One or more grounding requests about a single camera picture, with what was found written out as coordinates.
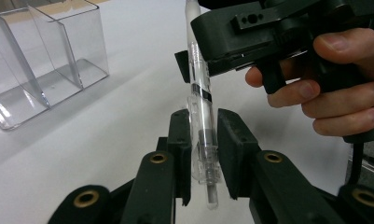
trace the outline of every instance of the skin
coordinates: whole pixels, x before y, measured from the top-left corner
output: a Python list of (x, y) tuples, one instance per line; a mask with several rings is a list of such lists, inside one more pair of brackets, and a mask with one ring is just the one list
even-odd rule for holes
[[(319, 35), (315, 51), (332, 63), (355, 63), (368, 82), (348, 89), (320, 93), (314, 73), (303, 58), (280, 62), (285, 79), (296, 81), (268, 95), (272, 107), (301, 105), (303, 113), (314, 119), (314, 130), (321, 135), (345, 136), (374, 128), (374, 31), (357, 28), (341, 33)], [(253, 87), (262, 86), (256, 67), (245, 75)]]

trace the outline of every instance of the pen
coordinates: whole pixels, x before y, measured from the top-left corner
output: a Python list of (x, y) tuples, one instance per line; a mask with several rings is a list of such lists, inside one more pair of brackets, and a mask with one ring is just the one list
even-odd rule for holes
[(189, 76), (192, 94), (188, 97), (188, 110), (191, 122), (194, 171), (192, 175), (205, 185), (207, 207), (216, 209), (218, 198), (216, 183), (219, 181), (219, 165), (216, 150), (218, 148), (213, 120), (210, 77), (206, 61), (190, 26), (190, 22), (200, 16), (201, 7), (197, 0), (187, 0), (187, 51)]

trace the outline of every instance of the transparent plastic box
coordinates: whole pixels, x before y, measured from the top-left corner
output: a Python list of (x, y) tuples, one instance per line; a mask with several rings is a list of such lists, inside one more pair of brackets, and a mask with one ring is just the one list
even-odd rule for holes
[(84, 0), (50, 2), (32, 0), (0, 12), (2, 129), (108, 76), (99, 8)]

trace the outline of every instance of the table surface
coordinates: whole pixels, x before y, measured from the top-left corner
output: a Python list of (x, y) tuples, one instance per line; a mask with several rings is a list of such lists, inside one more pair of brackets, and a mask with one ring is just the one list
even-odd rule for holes
[[(168, 135), (170, 115), (186, 108), (190, 87), (174, 54), (187, 48), (184, 1), (102, 2), (110, 77), (10, 132), (0, 130), (0, 224), (46, 223), (64, 197), (95, 184), (116, 189), (135, 177), (144, 155)], [(238, 113), (261, 148), (287, 155), (311, 183), (336, 194), (350, 146), (323, 137), (300, 106), (274, 109), (244, 71), (212, 78), (214, 108)], [(176, 223), (252, 223), (247, 199), (218, 186), (219, 207), (205, 205), (193, 180)]]

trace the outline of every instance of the brass insert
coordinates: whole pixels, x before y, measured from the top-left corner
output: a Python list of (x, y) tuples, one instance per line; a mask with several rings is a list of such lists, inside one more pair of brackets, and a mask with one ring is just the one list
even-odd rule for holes
[(283, 161), (283, 157), (281, 157), (279, 154), (277, 153), (273, 153), (273, 152), (268, 152), (265, 154), (264, 156), (265, 160), (269, 161), (269, 162), (282, 162)]
[(159, 164), (159, 163), (166, 162), (167, 161), (167, 156), (162, 154), (162, 153), (157, 153), (157, 154), (152, 155), (149, 160), (152, 163)]
[(93, 205), (99, 200), (99, 193), (94, 189), (85, 190), (74, 199), (74, 206), (84, 208)]
[(374, 207), (374, 193), (369, 190), (354, 189), (352, 195), (358, 202)]

